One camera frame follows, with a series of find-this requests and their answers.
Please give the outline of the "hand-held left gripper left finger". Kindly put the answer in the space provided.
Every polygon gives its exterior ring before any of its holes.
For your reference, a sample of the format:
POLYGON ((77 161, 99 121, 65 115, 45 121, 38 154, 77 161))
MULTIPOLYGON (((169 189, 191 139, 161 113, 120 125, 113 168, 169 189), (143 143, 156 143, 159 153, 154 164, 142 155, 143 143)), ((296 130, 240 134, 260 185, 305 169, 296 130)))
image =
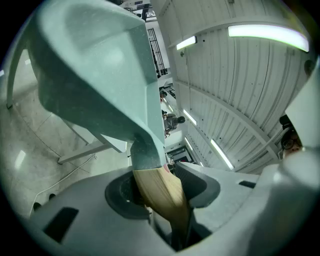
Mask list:
POLYGON ((172 256, 133 203, 133 180, 128 167, 69 185, 31 215, 31 237, 53 256, 172 256))

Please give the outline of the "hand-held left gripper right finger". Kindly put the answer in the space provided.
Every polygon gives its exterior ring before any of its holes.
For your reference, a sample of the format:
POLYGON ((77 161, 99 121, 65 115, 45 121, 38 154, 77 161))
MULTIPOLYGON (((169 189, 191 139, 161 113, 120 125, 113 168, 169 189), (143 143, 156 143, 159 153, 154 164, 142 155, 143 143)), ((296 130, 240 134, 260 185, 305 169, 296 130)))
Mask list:
POLYGON ((198 244, 217 234, 237 213, 255 188, 259 176, 177 163, 180 179, 190 207, 186 246, 198 244))

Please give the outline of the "long ceiling light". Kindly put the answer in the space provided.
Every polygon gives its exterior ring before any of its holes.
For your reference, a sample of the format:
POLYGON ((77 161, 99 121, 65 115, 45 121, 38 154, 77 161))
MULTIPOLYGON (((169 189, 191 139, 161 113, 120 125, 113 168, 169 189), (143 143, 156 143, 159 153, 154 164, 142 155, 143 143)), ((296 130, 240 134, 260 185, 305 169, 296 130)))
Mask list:
POLYGON ((195 126, 197 125, 197 121, 185 109, 183 109, 183 113, 195 126))
POLYGON ((220 155, 220 157, 223 159, 223 161, 225 162, 225 164, 228 166, 228 168, 230 170, 234 169, 233 164, 231 163, 231 161, 228 159, 227 155, 223 152, 223 150, 219 147, 219 145, 216 143, 215 140, 211 139, 210 140, 211 145, 215 148, 215 150, 218 152, 218 154, 220 155))
POLYGON ((183 40, 182 42, 178 43, 176 45, 176 50, 181 50, 181 49, 184 49, 190 45, 194 45, 197 43, 197 37, 195 35, 183 40))
POLYGON ((308 39, 300 32, 275 25, 242 24, 228 27, 230 37, 253 37, 281 42, 304 52, 309 52, 308 39))

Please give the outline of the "black metal grille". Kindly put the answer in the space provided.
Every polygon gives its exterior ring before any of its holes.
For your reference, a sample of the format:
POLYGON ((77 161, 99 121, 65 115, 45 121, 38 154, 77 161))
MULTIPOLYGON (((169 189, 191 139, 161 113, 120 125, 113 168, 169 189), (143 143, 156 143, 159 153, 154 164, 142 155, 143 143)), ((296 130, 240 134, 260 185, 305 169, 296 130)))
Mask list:
POLYGON ((156 33, 153 28, 147 29, 148 39, 151 47, 152 57, 154 60, 157 78, 167 75, 168 70, 165 68, 161 50, 158 44, 156 33))

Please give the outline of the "white table frame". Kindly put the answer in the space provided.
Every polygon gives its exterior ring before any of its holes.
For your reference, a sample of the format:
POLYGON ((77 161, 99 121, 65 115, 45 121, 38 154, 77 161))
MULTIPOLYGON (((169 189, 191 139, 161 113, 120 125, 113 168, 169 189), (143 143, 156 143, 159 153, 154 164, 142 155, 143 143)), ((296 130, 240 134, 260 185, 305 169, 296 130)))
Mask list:
MULTIPOLYGON (((18 63, 23 50, 27 48, 27 39, 24 37, 16 39, 14 45, 11 47, 12 59, 9 65, 8 80, 7 80, 7 93, 6 93, 6 107, 8 109, 13 106, 13 92, 14 81, 18 68, 18 63)), ((102 134, 92 133, 89 130, 73 124, 65 119, 62 119, 63 123, 86 145, 80 149, 74 150, 68 154, 61 156, 57 163, 62 165, 66 162, 70 162, 82 157, 93 155, 108 149, 113 149, 118 153, 124 153, 127 150, 127 142, 118 140, 112 137, 108 137, 102 134)))

